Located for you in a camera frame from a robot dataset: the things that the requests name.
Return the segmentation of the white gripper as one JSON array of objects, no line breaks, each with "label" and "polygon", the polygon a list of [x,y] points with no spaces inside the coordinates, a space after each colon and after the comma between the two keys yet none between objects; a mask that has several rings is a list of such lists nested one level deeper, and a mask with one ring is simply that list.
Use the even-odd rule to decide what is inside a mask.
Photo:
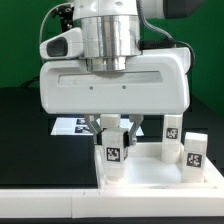
[{"label": "white gripper", "polygon": [[98,114],[130,115],[124,134],[130,147],[143,115],[181,114],[189,107],[189,67],[186,47],[146,50],[129,58],[123,71],[89,72],[83,60],[51,61],[40,72],[41,103],[50,114],[85,114],[95,145],[102,144]]}]

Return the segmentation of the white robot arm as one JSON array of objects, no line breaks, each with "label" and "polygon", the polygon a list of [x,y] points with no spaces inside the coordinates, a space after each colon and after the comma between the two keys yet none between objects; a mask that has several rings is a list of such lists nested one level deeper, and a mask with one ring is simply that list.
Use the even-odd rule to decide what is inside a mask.
[{"label": "white robot arm", "polygon": [[82,114],[97,144],[106,131],[96,118],[182,114],[189,106],[192,48],[166,34],[143,40],[150,18],[187,18],[205,0],[73,0],[71,28],[40,45],[42,106],[50,114]]}]

